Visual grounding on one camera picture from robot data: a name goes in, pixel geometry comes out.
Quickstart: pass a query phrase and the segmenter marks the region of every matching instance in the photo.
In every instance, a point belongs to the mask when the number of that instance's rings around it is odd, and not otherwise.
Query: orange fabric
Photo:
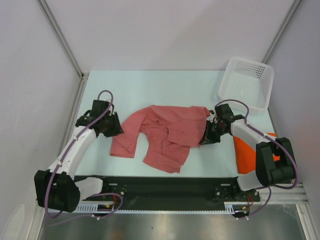
[[[271,136],[276,137],[275,133],[268,133]],[[256,170],[256,152],[240,138],[234,136],[234,148],[236,166],[239,174],[248,174]],[[273,156],[275,161],[278,161],[280,157]]]

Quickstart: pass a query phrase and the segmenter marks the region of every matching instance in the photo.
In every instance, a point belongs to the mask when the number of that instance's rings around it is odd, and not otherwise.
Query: red garment
[[[180,173],[190,147],[200,146],[208,116],[209,110],[200,106],[146,107],[121,125],[124,134],[113,137],[110,155],[133,158],[141,132],[149,142],[143,162],[167,173]]]

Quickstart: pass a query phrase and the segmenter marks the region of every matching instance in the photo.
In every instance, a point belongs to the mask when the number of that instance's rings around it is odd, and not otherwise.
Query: table surface
[[[114,95],[114,108],[120,122],[150,105],[204,106],[213,109],[220,101],[218,90],[225,71],[91,71],[81,100],[78,117],[91,109],[102,90]],[[108,93],[102,100],[110,99]],[[233,109],[233,113],[245,112]],[[273,132],[268,111],[249,114],[248,120],[264,132]],[[143,177],[236,177],[238,176],[232,136],[221,142],[192,147],[180,173],[167,173],[143,163],[148,140],[141,133],[134,158],[110,156],[112,138],[100,135],[89,147],[77,175],[143,176]]]

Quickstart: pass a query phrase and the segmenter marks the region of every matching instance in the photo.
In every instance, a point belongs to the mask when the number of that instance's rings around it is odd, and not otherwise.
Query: plastic basket
[[[218,92],[222,100],[235,99],[248,105],[250,113],[268,108],[275,71],[272,66],[240,57],[232,57],[226,67]],[[228,102],[236,109],[246,111],[237,102]]]

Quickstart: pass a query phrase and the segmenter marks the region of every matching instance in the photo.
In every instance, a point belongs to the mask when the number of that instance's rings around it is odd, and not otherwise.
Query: metal floor
[[[38,240],[305,240],[295,205],[268,205],[249,220],[215,214],[115,214],[97,221],[44,219]]]

